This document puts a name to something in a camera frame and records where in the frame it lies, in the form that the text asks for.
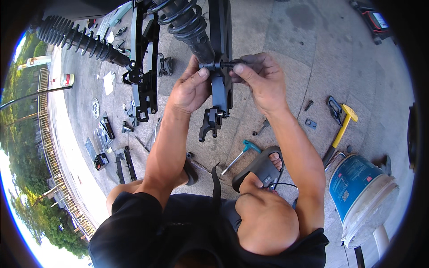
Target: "label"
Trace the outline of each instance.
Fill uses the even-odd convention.
[[[389,27],[380,13],[373,13],[373,15],[382,29]]]
[[[344,160],[332,176],[329,193],[341,222],[360,193],[383,172],[364,157],[355,154]]]

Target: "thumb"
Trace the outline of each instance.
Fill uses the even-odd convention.
[[[262,80],[262,77],[260,77],[252,68],[242,63],[234,66],[234,72],[251,86],[255,86]]]
[[[201,68],[198,72],[191,75],[185,82],[182,83],[182,86],[186,89],[194,89],[200,84],[202,84],[209,77],[209,72],[207,68]]]

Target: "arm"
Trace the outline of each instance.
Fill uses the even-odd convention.
[[[249,85],[255,105],[274,130],[287,170],[299,189],[296,214],[300,237],[323,227],[326,186],[322,160],[292,115],[286,102],[284,74],[266,53],[243,56],[248,65],[237,64],[230,75],[234,82]]]
[[[163,209],[171,191],[187,182],[187,178],[183,180],[183,166],[189,119],[210,96],[208,77],[208,70],[199,70],[198,60],[192,56],[167,101],[156,142],[146,162],[145,178],[135,191],[152,195]]]

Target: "paint bucket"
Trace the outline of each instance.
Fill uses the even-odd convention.
[[[60,81],[62,86],[71,86],[75,82],[75,75],[62,73]]]
[[[373,236],[389,216],[399,195],[394,177],[383,173],[358,154],[343,159],[329,183],[348,248],[360,246]]]

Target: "shock absorber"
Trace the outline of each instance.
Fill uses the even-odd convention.
[[[99,35],[93,38],[93,31],[86,34],[86,28],[79,31],[79,24],[74,28],[73,25],[74,22],[63,17],[48,16],[42,21],[36,36],[43,42],[56,46],[61,45],[62,48],[68,44],[67,50],[74,46],[76,47],[75,53],[82,49],[82,55],[89,52],[90,58],[95,55],[97,60],[106,60],[121,67],[128,66],[130,59],[114,49],[112,44],[101,39]]]
[[[177,40],[185,42],[199,62],[209,64],[215,59],[215,52],[205,33],[207,23],[201,16],[202,10],[196,1],[154,0],[155,4],[148,9],[148,14],[162,12],[158,13],[158,23],[171,23],[167,28],[168,32],[174,34]]]

